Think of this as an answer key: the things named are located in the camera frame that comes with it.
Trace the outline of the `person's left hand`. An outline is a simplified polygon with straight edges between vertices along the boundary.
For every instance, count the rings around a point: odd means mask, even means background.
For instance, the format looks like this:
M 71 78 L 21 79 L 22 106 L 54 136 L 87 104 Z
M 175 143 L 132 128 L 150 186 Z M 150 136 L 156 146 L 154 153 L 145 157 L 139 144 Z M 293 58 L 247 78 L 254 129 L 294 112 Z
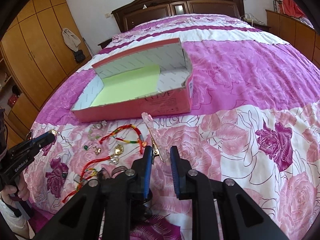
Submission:
M 14 201 L 10 198 L 10 195 L 15 193 L 17 193 L 18 197 L 23 201 L 28 200 L 30 197 L 30 191 L 22 173 L 20 174 L 17 186 L 5 185 L 4 189 L 1 191 L 2 201 L 8 206 L 16 208 Z

